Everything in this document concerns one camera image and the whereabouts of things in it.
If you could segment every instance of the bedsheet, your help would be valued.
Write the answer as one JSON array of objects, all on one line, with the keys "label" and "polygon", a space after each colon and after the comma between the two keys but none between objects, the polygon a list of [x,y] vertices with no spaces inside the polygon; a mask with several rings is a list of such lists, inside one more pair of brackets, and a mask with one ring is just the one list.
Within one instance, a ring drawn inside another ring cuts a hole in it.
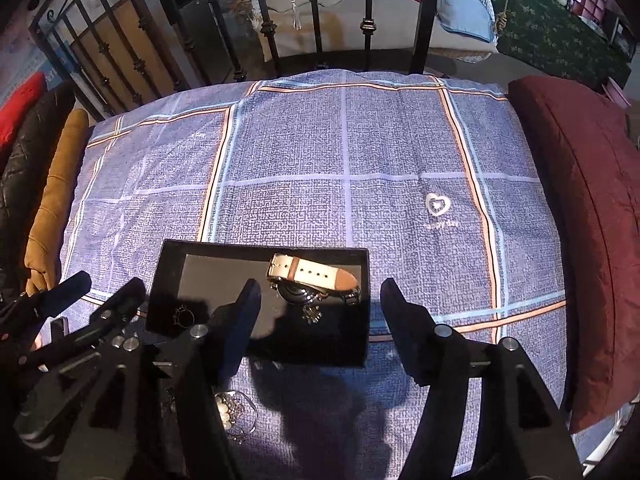
[{"label": "bedsheet", "polygon": [[[258,407],[233,446],[248,478],[398,476],[427,389],[390,341],[389,276],[470,338],[519,339],[561,400],[558,232],[497,86],[325,70],[182,92],[98,124],[61,254],[63,277],[93,280],[71,328],[129,278],[150,287],[165,238],[370,251],[365,368],[245,360],[233,379]],[[457,471],[473,458],[479,394],[472,381]]]}]

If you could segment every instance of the blue pillow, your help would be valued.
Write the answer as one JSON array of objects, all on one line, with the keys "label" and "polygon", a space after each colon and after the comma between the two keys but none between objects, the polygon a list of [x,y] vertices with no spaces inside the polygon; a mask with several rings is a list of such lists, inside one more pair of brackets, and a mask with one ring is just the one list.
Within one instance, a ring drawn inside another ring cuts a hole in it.
[{"label": "blue pillow", "polygon": [[494,24],[480,0],[438,0],[438,17],[447,32],[491,43]]}]

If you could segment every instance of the metal headboard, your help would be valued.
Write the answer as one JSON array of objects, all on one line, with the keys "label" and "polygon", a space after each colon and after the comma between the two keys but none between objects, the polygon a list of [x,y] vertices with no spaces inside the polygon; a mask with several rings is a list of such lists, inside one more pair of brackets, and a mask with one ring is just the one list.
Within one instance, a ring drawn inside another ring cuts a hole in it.
[{"label": "metal headboard", "polygon": [[[78,77],[82,81],[82,86],[86,88],[86,92],[76,84],[76,95],[81,104],[86,108],[91,116],[100,121],[105,116],[112,116],[122,111],[127,111],[128,107],[113,88],[110,78],[103,74],[98,68],[97,63],[93,60],[90,54],[86,51],[85,47],[79,41],[78,32],[73,27],[71,20],[69,20],[70,11],[78,11],[84,22],[88,33],[94,38],[98,44],[98,51],[101,56],[108,61],[108,65],[111,66],[116,78],[126,88],[132,101],[137,105],[143,104],[142,95],[140,89],[134,87],[133,83],[127,79],[122,67],[114,59],[110,53],[110,46],[104,41],[104,38],[98,32],[95,23],[92,21],[89,13],[84,7],[81,0],[64,0],[60,7],[54,10],[54,4],[59,0],[45,0],[40,6],[40,9],[36,12],[34,19],[30,26],[31,35],[36,45],[44,52],[47,59],[51,62],[54,69],[58,72],[63,79],[72,80],[72,75],[65,67],[65,63],[62,57],[66,58],[66,61],[73,67],[73,71],[78,74]],[[122,26],[118,22],[116,15],[114,14],[113,7],[107,0],[99,0],[100,4],[104,8],[104,14],[110,21],[114,30],[117,33],[117,37],[122,42],[126,49],[130,62],[132,62],[134,69],[140,73],[145,84],[150,89],[155,98],[161,97],[161,93],[158,90],[158,86],[154,81],[153,76],[146,70],[145,61],[136,53],[133,44],[130,42]],[[196,69],[196,74],[199,76],[202,84],[211,84],[210,78],[204,69],[204,64],[200,55],[195,49],[194,41],[190,38],[187,27],[184,24],[184,20],[178,12],[178,7],[174,0],[160,0],[162,7],[170,19],[170,22],[175,24],[177,29],[180,43],[185,53],[189,56],[190,61]],[[222,8],[218,0],[205,0],[209,5],[211,13],[215,18],[215,22],[218,26],[220,36],[228,52],[229,59],[233,65],[234,81],[244,81],[246,79],[246,70],[242,67],[241,61],[238,57],[236,48],[233,44],[231,34],[226,26]],[[312,19],[314,26],[314,39],[316,44],[315,63],[314,66],[309,69],[322,69],[328,68],[326,62],[326,54],[322,49],[322,35],[320,29],[320,13],[318,9],[318,0],[310,0],[312,9]],[[185,81],[182,80],[181,75],[174,70],[174,65],[168,59],[167,53],[159,47],[161,44],[160,38],[157,37],[157,31],[155,28],[150,27],[150,19],[146,12],[140,8],[136,0],[131,0],[134,7],[134,11],[140,22],[139,26],[147,34],[150,42],[153,44],[156,54],[162,62],[165,70],[169,74],[174,91],[180,91],[186,89],[188,86]],[[283,65],[291,58],[280,58],[278,54],[278,48],[276,46],[275,35],[276,25],[270,19],[269,9],[267,7],[266,0],[258,0],[260,7],[260,16],[262,19],[262,27],[260,32],[265,36],[269,50],[271,53],[273,68],[276,76],[281,76],[284,73],[290,73],[291,70],[284,70]],[[418,12],[418,20],[415,27],[415,41],[414,49],[408,66],[403,65],[405,63],[404,58],[399,58],[398,66],[394,67],[397,72],[408,73],[422,73],[427,59],[427,53],[429,49],[429,42],[431,37],[431,28],[433,26],[433,20],[436,12],[436,0],[420,0],[420,7]],[[66,46],[60,35],[60,27],[66,29],[68,34],[77,45],[78,50],[84,58],[83,66],[79,59],[74,56],[69,47]],[[372,15],[372,0],[366,0],[364,9],[364,17],[360,23],[360,29],[364,36],[364,49],[362,59],[362,69],[367,71],[371,66],[371,38],[376,31],[376,23]],[[92,82],[90,77],[90,70],[97,75],[101,84],[97,85]],[[114,109],[110,104],[115,102],[119,109]]]}]

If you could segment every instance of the heart logo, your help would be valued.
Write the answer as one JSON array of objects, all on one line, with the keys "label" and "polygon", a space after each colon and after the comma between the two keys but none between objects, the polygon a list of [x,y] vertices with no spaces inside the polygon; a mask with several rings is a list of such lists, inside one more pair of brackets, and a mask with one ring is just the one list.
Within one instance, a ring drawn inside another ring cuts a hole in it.
[{"label": "heart logo", "polygon": [[426,198],[427,210],[431,216],[444,215],[451,208],[451,200],[448,196],[429,193]]}]

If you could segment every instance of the dark red pillow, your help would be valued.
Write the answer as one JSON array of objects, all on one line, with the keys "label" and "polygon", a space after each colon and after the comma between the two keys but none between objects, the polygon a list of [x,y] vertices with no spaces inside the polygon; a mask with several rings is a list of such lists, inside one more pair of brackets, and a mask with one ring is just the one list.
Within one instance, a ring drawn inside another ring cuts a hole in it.
[{"label": "dark red pillow", "polygon": [[36,72],[9,97],[0,109],[0,174],[6,165],[18,128],[27,112],[47,91],[42,72]]},{"label": "dark red pillow", "polygon": [[528,76],[510,83],[509,99],[565,227],[578,318],[577,433],[640,391],[640,153],[622,108],[577,82]]}]

